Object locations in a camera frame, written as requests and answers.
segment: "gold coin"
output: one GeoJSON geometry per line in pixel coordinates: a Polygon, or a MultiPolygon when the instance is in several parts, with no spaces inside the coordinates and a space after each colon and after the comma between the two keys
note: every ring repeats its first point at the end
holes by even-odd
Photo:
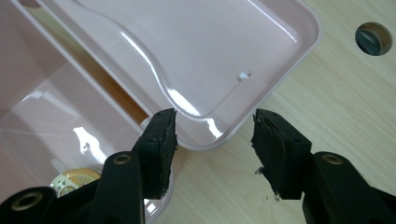
{"type": "Polygon", "coordinates": [[[90,168],[78,168],[68,170],[56,176],[50,186],[55,189],[58,197],[62,197],[71,191],[81,188],[100,178],[100,173],[90,168]]]}

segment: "table surface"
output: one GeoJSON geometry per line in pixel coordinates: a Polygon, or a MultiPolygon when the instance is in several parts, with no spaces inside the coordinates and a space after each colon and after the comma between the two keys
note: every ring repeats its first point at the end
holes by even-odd
{"type": "MultiPolygon", "coordinates": [[[[260,108],[284,117],[312,143],[349,159],[373,187],[396,195],[396,47],[382,56],[355,42],[365,22],[396,35],[395,0],[304,0],[318,15],[322,38],[260,108]]],[[[249,119],[225,145],[178,148],[175,188],[155,221],[305,223],[302,201],[277,200],[251,147],[249,119]]]]}

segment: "pink plastic tray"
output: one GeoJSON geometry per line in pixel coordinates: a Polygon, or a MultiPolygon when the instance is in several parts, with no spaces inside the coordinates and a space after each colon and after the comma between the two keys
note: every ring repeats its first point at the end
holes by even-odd
{"type": "MultiPolygon", "coordinates": [[[[51,43],[19,1],[0,1],[0,203],[20,190],[50,186],[70,169],[101,170],[144,130],[105,83],[92,80],[103,69],[88,74],[51,43]]],[[[144,200],[147,223],[168,204],[173,185],[171,175],[160,200],[144,200]]]]}
{"type": "Polygon", "coordinates": [[[320,36],[298,0],[42,0],[150,117],[174,107],[179,143],[227,141],[320,36]]]}

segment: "circular hole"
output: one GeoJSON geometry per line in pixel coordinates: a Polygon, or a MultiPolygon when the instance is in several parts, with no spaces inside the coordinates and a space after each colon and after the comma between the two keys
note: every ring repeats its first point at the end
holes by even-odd
{"type": "Polygon", "coordinates": [[[118,157],[114,158],[114,163],[121,165],[131,160],[131,156],[129,155],[119,155],[118,157]]]}
{"type": "Polygon", "coordinates": [[[389,30],[376,22],[366,22],[355,33],[359,48],[373,56],[380,56],[390,51],[392,36],[389,30]]]}
{"type": "Polygon", "coordinates": [[[334,165],[340,165],[343,163],[343,161],[340,158],[338,158],[334,155],[331,155],[331,154],[323,155],[322,159],[325,160],[326,162],[334,164],[334,165]]]}
{"type": "Polygon", "coordinates": [[[11,209],[20,212],[29,209],[38,204],[43,199],[43,194],[40,192],[29,192],[11,205],[11,209]]]}
{"type": "Polygon", "coordinates": [[[250,77],[251,77],[251,73],[246,73],[246,72],[241,72],[238,75],[238,79],[239,80],[247,79],[247,78],[250,78],[250,77]]]}

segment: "wooden table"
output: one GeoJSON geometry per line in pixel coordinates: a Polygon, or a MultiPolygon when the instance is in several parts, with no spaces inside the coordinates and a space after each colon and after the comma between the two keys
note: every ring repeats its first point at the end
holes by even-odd
{"type": "MultiPolygon", "coordinates": [[[[396,47],[375,57],[355,42],[367,21],[396,36],[396,1],[305,2],[321,21],[321,41],[261,108],[282,115],[313,152],[343,155],[371,186],[396,195],[396,47]]],[[[252,133],[250,119],[222,147],[180,148],[174,193],[156,223],[305,223],[302,201],[277,201],[254,175],[261,163],[252,133]]]]}

